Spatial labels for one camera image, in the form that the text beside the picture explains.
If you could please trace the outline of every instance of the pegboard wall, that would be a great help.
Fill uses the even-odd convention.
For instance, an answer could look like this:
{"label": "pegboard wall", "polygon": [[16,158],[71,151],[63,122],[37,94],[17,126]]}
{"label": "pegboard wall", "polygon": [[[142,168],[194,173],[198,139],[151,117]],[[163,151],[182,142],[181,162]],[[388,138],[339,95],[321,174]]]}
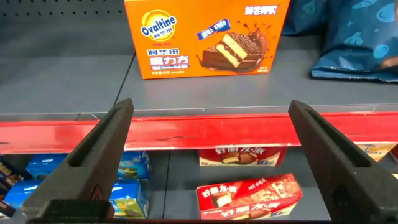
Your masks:
{"label": "pegboard wall", "polygon": [[123,0],[0,0],[2,22],[126,19]]}
{"label": "pegboard wall", "polygon": [[124,0],[0,0],[1,57],[133,55]]}

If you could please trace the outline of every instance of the ovaltine box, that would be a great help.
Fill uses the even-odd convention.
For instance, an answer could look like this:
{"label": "ovaltine box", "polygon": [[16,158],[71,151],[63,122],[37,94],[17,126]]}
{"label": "ovaltine box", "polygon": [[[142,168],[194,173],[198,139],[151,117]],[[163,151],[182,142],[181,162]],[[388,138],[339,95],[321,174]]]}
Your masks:
{"label": "ovaltine box", "polygon": [[144,79],[269,73],[289,0],[125,0]]}
{"label": "ovaltine box", "polygon": [[201,166],[276,166],[287,147],[220,147],[199,150]]}
{"label": "ovaltine box", "polygon": [[289,214],[303,192],[292,174],[197,188],[200,218],[249,220]]}

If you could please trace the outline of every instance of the blue snack box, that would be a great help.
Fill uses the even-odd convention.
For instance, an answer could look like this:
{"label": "blue snack box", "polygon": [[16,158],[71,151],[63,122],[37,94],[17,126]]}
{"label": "blue snack box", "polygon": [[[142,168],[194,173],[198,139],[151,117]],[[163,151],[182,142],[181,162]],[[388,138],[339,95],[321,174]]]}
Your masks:
{"label": "blue snack box", "polygon": [[117,218],[147,218],[149,202],[139,180],[116,182],[109,199]]}
{"label": "blue snack box", "polygon": [[68,154],[36,154],[28,163],[26,170],[34,179],[44,180]]}
{"label": "blue snack box", "polygon": [[[29,195],[40,185],[41,180],[18,182],[4,201],[12,208],[19,208]],[[149,202],[138,180],[116,182],[109,199],[117,218],[147,218]]]}
{"label": "blue snack box", "polygon": [[150,162],[146,151],[126,151],[123,153],[118,169],[118,179],[149,180]]}
{"label": "blue snack box", "polygon": [[[44,180],[50,175],[68,154],[36,154],[29,162],[26,170],[34,179]],[[119,169],[118,179],[142,179],[148,180],[150,174],[149,156],[146,151],[126,151],[123,153]]]}

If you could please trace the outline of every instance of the red shelf edge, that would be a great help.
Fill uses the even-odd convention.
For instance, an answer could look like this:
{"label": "red shelf edge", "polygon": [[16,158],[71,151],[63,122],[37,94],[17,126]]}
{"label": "red shelf edge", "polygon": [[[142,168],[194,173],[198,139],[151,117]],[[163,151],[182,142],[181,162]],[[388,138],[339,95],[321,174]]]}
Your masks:
{"label": "red shelf edge", "polygon": [[[322,115],[356,143],[398,143],[398,111]],[[0,122],[0,153],[70,152],[97,122]],[[134,118],[126,150],[299,145],[288,114],[200,115]]]}

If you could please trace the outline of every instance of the store shelf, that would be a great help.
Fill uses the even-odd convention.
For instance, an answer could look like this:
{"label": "store shelf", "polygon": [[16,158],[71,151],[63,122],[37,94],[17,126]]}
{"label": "store shelf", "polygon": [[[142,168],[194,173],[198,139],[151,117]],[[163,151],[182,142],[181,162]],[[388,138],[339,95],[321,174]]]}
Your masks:
{"label": "store shelf", "polygon": [[[197,219],[195,189],[201,185],[270,177],[293,173],[303,190],[303,198],[288,216],[276,220],[330,220],[322,196],[301,148],[290,148],[280,166],[203,167],[199,166],[196,150],[150,151],[152,176],[142,181],[149,199],[151,219]],[[7,156],[7,161],[22,167],[29,155]],[[398,174],[398,165],[387,155],[380,162],[385,170]],[[18,212],[4,223],[23,223]]]}
{"label": "store shelf", "polygon": [[0,113],[109,110],[131,60],[132,56],[0,58]]}
{"label": "store shelf", "polygon": [[[398,141],[398,113],[324,113],[357,144]],[[0,122],[0,153],[70,152],[98,120]],[[299,146],[287,114],[134,118],[126,150]]]}
{"label": "store shelf", "polygon": [[134,60],[118,100],[131,97],[136,109],[175,113],[183,108],[288,106],[293,99],[310,105],[398,103],[396,85],[311,80],[321,48],[317,36],[281,37],[269,75],[142,80]]}
{"label": "store shelf", "polygon": [[149,152],[150,164],[152,166],[149,182],[142,182],[149,200],[149,218],[162,219],[165,209],[165,193],[169,170],[169,151]]}
{"label": "store shelf", "polygon": [[201,185],[293,173],[303,198],[288,216],[279,220],[330,220],[304,153],[288,150],[279,167],[200,167],[197,151],[172,151],[165,201],[166,219],[198,219],[195,189]]}
{"label": "store shelf", "polygon": [[[149,200],[150,219],[162,219],[164,216],[165,193],[167,183],[167,171],[169,169],[168,151],[149,152],[150,163],[152,166],[150,181],[142,180],[141,185],[145,190]],[[6,160],[19,170],[24,170],[31,158],[31,155],[6,155]],[[26,216],[20,211],[13,215],[9,220],[1,220],[3,224],[25,223]]]}
{"label": "store shelf", "polygon": [[134,57],[123,9],[123,1],[0,2],[0,113],[109,110]]}

